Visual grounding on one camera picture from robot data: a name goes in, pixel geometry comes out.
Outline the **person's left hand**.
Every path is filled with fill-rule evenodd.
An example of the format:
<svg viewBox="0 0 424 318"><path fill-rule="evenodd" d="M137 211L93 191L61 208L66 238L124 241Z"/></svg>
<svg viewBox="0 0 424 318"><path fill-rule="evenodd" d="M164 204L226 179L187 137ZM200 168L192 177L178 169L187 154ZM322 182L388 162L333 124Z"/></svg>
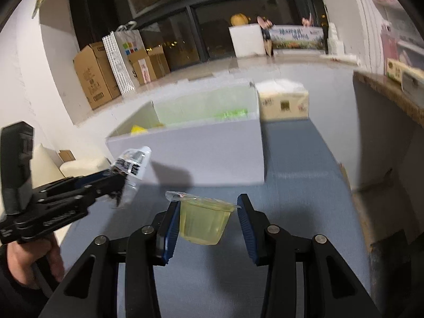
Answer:
<svg viewBox="0 0 424 318"><path fill-rule="evenodd" d="M55 280L61 282L65 268L60 254L60 247L54 234L50 234L29 243L19 244L16 241L7 245L7 265L14 279L23 286L38 289L32 265L46 256L50 272Z"/></svg>

